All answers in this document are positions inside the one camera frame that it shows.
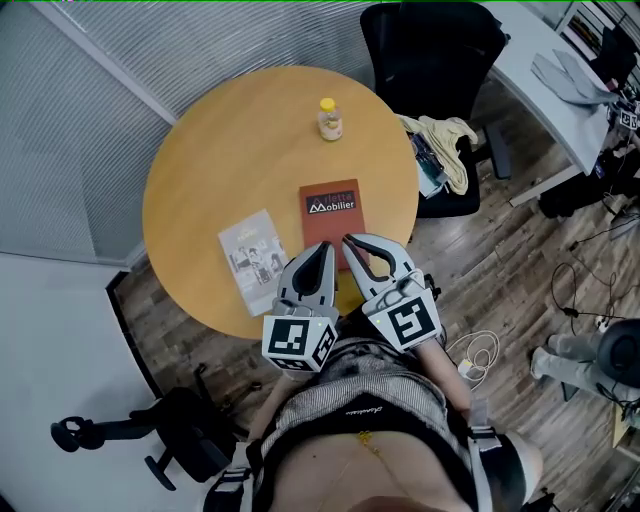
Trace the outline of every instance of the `desk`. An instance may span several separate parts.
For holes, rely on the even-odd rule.
[[[493,74],[542,123],[567,151],[572,166],[511,199],[518,206],[580,174],[591,174],[607,134],[606,107],[587,109],[558,98],[531,71],[536,53],[560,66],[553,50],[573,55],[595,84],[602,81],[571,46],[545,23],[517,2],[484,3],[502,22],[502,31],[511,40],[493,65]]]
[[[342,110],[344,135],[335,142],[316,124],[325,96]],[[196,320],[259,339],[262,317],[249,316],[218,233],[266,208],[293,258],[304,248],[299,187],[349,178],[358,179],[367,231],[406,244],[418,206],[416,163],[402,125],[372,91],[299,66],[225,82],[178,121],[151,167],[142,221],[153,270]],[[362,303],[350,272],[338,285],[341,313]]]

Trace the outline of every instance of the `red book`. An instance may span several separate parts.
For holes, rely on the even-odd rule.
[[[347,233],[366,233],[358,180],[300,187],[300,210],[305,249],[325,240],[331,242],[338,270],[348,269],[342,254],[342,237]],[[360,253],[368,262],[368,255]]]

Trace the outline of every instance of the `plastic bottle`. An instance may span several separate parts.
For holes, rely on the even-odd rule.
[[[333,98],[322,98],[320,101],[318,128],[325,140],[338,140],[342,137],[342,115]]]

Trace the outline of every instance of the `book cover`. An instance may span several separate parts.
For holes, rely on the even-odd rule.
[[[218,238],[249,314],[270,311],[289,260],[267,210],[218,233]]]
[[[332,181],[300,187],[304,246],[325,240],[336,250],[338,270],[349,268],[342,254],[342,237],[366,233],[358,180]],[[365,252],[360,252],[369,261]]]

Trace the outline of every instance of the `laminate flooring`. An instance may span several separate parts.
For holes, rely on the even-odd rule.
[[[553,220],[542,215],[536,201],[512,208],[510,197],[569,162],[533,116],[499,84],[488,81],[470,124],[477,129],[490,121],[499,123],[509,146],[513,179],[497,181],[490,162],[481,164],[480,211],[467,217],[417,219],[408,250],[442,288],[437,307],[449,344],[483,329],[500,338],[500,356],[475,398],[487,401],[493,420],[540,447],[545,460],[541,485],[557,493],[563,512],[596,511],[633,468],[611,448],[612,406],[583,391],[565,403],[557,382],[531,378],[528,352],[553,333],[570,332],[569,318],[556,308],[550,293],[558,264],[567,262],[576,270],[578,310],[605,310],[608,288],[568,247],[607,229],[612,215],[601,204]],[[640,229],[613,242],[602,235],[580,244],[574,254],[605,282],[615,271],[617,296],[640,282],[639,242]],[[558,272],[555,289],[558,301],[570,305],[573,281],[568,268]],[[233,418],[248,426],[278,376],[262,359],[260,342],[227,336],[189,317],[166,294],[146,260],[115,292],[134,350],[159,387],[165,392],[174,386],[193,387],[192,372],[205,363],[203,377],[214,400],[237,402]],[[616,303],[616,314],[638,316],[639,298],[640,290],[633,289]],[[581,316],[574,328],[593,331],[594,318]],[[459,361],[465,349],[461,343],[450,355]],[[260,382],[262,390],[246,394],[252,382]]]

